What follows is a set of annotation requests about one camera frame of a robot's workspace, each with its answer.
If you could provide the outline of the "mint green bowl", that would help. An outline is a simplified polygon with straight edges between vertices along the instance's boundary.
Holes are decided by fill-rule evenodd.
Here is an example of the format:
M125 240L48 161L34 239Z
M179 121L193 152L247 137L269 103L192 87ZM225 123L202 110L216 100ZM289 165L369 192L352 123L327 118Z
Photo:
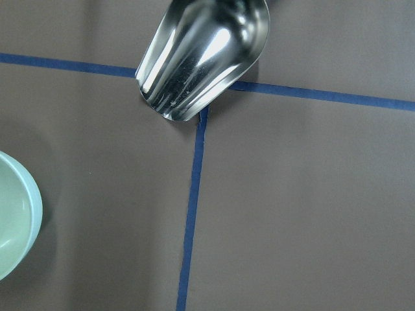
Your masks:
M30 172L1 152L1 279L32 248L43 218L40 190Z

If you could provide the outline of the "steel scoop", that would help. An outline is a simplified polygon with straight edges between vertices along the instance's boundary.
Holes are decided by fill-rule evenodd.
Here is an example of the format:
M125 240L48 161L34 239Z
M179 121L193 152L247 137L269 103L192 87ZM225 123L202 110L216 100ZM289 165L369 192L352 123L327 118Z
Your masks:
M135 73L141 96L170 121L188 121L259 59L266 1L172 1Z

